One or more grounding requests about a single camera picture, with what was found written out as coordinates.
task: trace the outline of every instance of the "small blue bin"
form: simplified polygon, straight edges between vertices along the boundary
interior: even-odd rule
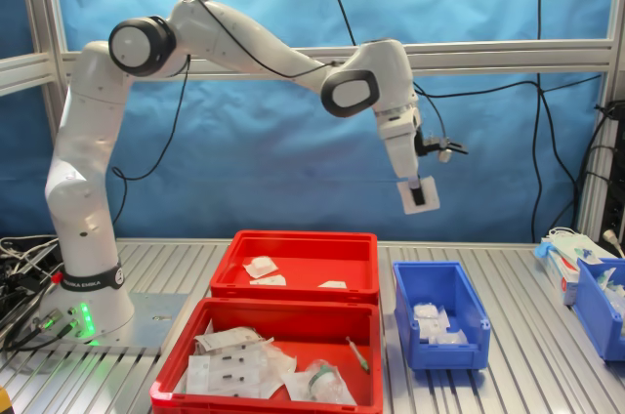
[[[625,360],[625,338],[621,338],[623,318],[597,284],[597,277],[610,268],[616,268],[610,280],[625,284],[625,262],[620,259],[602,261],[602,265],[591,266],[577,261],[579,283],[573,308],[599,356],[603,360]]]
[[[460,263],[393,263],[393,269],[395,318],[408,366],[413,370],[485,368],[490,321]],[[462,329],[469,344],[421,344],[413,307],[422,303],[444,306],[451,325],[448,331]]]

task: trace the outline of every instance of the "robotic arm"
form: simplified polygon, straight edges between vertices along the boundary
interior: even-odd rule
[[[331,114],[348,117],[372,107],[408,214],[439,207],[434,179],[420,180],[417,155],[447,150],[424,141],[402,45],[364,43],[345,63],[323,64],[292,50],[249,17],[209,0],[180,0],[166,20],[131,19],[108,43],[92,42],[75,64],[57,136],[46,198],[62,249],[61,285],[42,301],[40,314],[59,311],[89,341],[123,326],[133,305],[106,200],[104,176],[128,91],[136,78],[179,73],[188,55],[234,71],[273,73],[320,95]]]

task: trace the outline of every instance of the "green led light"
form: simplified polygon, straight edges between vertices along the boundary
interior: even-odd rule
[[[82,310],[82,317],[85,320],[85,325],[87,327],[86,331],[83,331],[81,337],[90,338],[96,333],[96,327],[92,322],[91,314],[89,313],[89,307],[87,304],[80,304],[80,309]]]

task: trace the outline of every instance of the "metal base plate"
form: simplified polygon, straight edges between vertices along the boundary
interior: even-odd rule
[[[178,313],[187,301],[185,294],[131,292],[135,314],[121,328],[95,338],[88,346],[124,349],[160,349]]]

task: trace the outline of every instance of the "metal table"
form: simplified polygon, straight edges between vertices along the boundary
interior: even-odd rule
[[[227,240],[122,239],[127,285],[136,291],[189,294],[173,347],[208,285]],[[492,323],[486,370],[413,373],[404,364],[393,316],[392,261],[460,261]],[[385,412],[416,414],[625,413],[625,363],[605,364],[575,313],[526,245],[381,243],[379,246]],[[147,413],[148,389],[165,357],[123,353],[26,353],[0,369],[17,413]]]

